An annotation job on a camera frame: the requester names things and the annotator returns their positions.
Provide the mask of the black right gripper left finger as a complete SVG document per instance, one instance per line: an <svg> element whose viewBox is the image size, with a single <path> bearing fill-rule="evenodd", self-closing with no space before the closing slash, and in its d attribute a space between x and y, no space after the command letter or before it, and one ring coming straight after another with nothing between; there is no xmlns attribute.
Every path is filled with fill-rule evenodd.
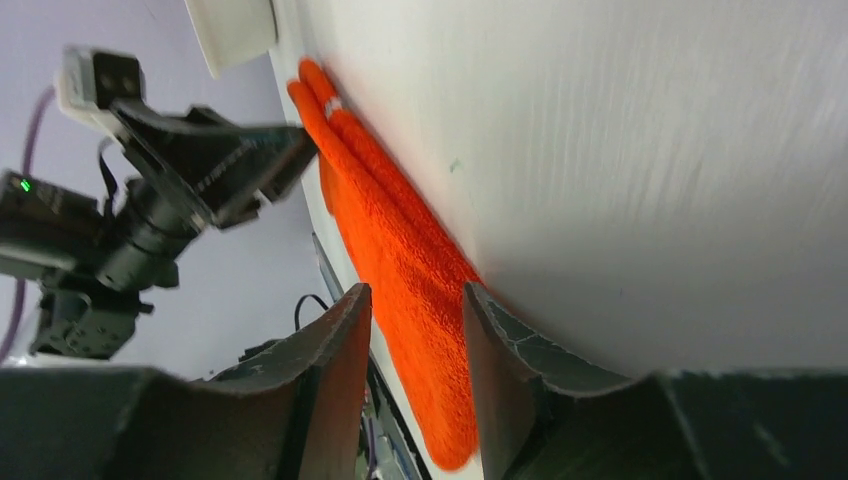
<svg viewBox="0 0 848 480"><path fill-rule="evenodd" d="M278 479L291 398L230 367L5 368L5 479Z"/></svg>

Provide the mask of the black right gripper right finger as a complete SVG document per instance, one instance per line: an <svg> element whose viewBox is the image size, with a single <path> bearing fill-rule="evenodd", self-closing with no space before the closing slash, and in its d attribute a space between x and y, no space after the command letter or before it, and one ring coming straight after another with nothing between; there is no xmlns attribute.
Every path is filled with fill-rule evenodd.
<svg viewBox="0 0 848 480"><path fill-rule="evenodd" d="M478 283L464 327L488 479L843 479L843 369L628 379L552 342Z"/></svg>

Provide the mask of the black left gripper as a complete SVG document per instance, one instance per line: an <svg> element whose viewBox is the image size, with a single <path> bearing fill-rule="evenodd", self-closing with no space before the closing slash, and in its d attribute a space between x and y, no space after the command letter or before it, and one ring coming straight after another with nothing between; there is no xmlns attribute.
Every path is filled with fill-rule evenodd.
<svg viewBox="0 0 848 480"><path fill-rule="evenodd" d="M178 116L123 99L112 113L137 170L122 202L107 165L102 200L1 176L1 271L41 291L31 355L112 358L153 311L142 293L178 285L178 258L203 227L230 228L285 199L318 153L303 127L240 126L204 105Z"/></svg>

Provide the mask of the orange cloth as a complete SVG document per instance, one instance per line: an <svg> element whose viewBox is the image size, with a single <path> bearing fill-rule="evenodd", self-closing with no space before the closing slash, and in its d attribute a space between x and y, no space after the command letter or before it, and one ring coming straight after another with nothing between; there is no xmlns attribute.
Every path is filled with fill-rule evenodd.
<svg viewBox="0 0 848 480"><path fill-rule="evenodd" d="M303 58L287 85L319 149L322 196L386 340L432 461L464 467L478 431L463 327L463 288L478 276L396 162Z"/></svg>

